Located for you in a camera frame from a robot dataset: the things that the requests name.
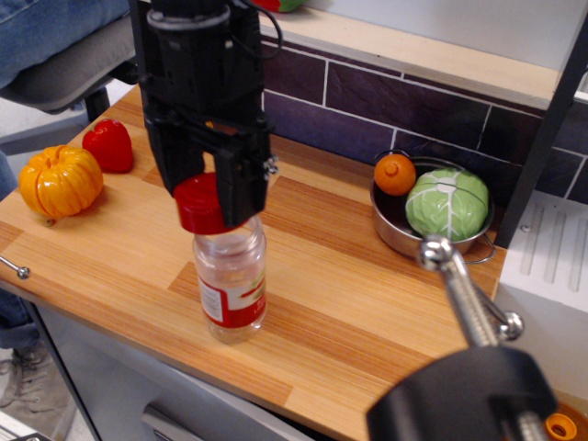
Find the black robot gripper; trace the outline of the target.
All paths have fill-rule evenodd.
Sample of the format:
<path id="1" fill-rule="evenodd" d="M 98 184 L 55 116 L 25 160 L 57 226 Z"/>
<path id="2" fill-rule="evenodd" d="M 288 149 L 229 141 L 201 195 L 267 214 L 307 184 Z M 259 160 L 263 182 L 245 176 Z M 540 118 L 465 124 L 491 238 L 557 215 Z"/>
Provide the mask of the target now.
<path id="1" fill-rule="evenodd" d="M 173 196 L 204 172 L 199 149 L 215 153 L 227 227 L 265 209 L 277 171 L 261 109 L 259 11 L 254 4 L 150 4 L 138 14 L 143 112 L 164 187 Z"/>

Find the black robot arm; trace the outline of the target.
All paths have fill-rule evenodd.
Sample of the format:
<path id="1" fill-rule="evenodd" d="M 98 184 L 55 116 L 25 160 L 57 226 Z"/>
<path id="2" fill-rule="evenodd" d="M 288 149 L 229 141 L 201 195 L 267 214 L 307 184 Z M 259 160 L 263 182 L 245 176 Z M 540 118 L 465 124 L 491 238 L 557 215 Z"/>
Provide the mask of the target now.
<path id="1" fill-rule="evenodd" d="M 233 230 L 275 172 L 261 106 L 259 9 L 248 1 L 134 1 L 145 127 L 183 228 Z"/>

